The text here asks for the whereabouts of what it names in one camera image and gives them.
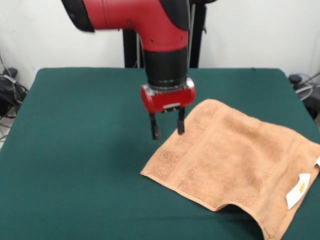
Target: green table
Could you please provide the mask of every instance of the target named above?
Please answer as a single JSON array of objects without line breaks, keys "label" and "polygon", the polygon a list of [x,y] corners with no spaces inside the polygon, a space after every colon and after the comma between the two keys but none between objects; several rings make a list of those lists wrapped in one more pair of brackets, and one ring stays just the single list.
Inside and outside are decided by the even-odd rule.
[{"label": "green table", "polygon": [[[320,143],[278,69],[192,69],[207,98]],[[141,176],[159,147],[140,99],[142,69],[41,69],[0,152],[0,240],[256,240],[246,213],[211,212]],[[162,142],[177,113],[158,116]],[[320,239],[316,180],[284,239]]]}]

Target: black metal stand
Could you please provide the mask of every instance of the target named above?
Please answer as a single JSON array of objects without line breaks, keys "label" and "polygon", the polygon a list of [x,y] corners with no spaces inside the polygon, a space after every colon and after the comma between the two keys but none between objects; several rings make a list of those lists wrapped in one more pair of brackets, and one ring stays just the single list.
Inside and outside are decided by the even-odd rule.
[{"label": "black metal stand", "polygon": [[[207,14],[207,3],[215,2],[216,0],[194,0],[195,13],[192,34],[192,46],[190,53],[190,68],[199,67],[199,58],[201,51],[201,40],[203,32],[206,32],[205,22]],[[134,30],[123,30],[123,49],[124,49],[124,66],[126,68],[143,68],[143,52],[140,44],[140,58],[137,62],[137,34]]]}]

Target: black joint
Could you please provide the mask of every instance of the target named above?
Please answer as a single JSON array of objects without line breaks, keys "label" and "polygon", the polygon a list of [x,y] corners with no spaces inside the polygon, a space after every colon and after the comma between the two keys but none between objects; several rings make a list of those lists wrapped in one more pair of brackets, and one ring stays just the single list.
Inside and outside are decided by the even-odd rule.
[{"label": "black joint", "polygon": [[153,113],[150,113],[149,118],[151,122],[152,140],[158,140],[160,138],[160,134],[159,134],[159,127],[157,125],[156,115]]},{"label": "black joint", "polygon": [[186,84],[188,48],[174,51],[143,50],[147,83],[152,89],[180,89]]},{"label": "black joint", "polygon": [[83,0],[62,0],[62,4],[76,28],[84,32],[95,31]]},{"label": "black joint", "polygon": [[187,0],[160,0],[163,10],[171,22],[179,29],[190,29],[190,5]]}]

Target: white tag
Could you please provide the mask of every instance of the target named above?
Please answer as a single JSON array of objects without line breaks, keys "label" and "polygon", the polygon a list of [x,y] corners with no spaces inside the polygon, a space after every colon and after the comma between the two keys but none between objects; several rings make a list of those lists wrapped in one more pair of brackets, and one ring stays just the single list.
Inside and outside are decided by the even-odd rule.
[{"label": "white tag", "polygon": [[301,173],[299,174],[299,181],[297,185],[286,195],[286,202],[289,210],[296,205],[297,202],[303,197],[308,189],[311,174]]},{"label": "white tag", "polygon": [[313,166],[315,166],[315,165],[318,165],[320,167],[320,157],[318,157],[318,159],[313,164]]}]

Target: tan towel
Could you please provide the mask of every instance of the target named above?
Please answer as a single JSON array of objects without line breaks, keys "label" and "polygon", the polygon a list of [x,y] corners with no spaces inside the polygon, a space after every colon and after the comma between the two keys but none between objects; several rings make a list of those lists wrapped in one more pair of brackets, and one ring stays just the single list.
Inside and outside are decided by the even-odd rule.
[{"label": "tan towel", "polygon": [[264,239],[280,240],[306,194],[291,209],[286,195],[300,174],[310,180],[299,190],[312,185],[320,145],[212,99],[185,124],[185,135],[175,131],[141,174],[211,211],[236,205],[257,221]]}]

